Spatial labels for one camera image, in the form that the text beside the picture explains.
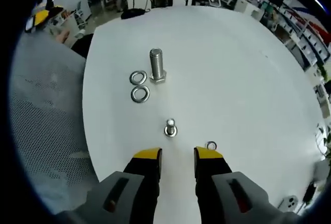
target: metal bolt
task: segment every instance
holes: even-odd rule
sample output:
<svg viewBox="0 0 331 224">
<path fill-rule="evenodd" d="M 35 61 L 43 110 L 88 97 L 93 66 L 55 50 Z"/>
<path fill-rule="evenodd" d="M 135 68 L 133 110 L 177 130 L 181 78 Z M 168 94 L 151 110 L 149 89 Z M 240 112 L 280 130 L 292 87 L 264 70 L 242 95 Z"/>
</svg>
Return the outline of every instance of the metal bolt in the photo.
<svg viewBox="0 0 331 224">
<path fill-rule="evenodd" d="M 151 49 L 149 59 L 151 60 L 152 67 L 152 74 L 149 77 L 151 82 L 155 84 L 165 82 L 167 72 L 163 69 L 162 50 L 160 48 Z"/>
<path fill-rule="evenodd" d="M 164 128 L 164 134 L 168 137 L 175 137 L 177 134 L 177 127 L 175 126 L 175 120 L 170 118 L 167 120 L 167 125 Z"/>
</svg>

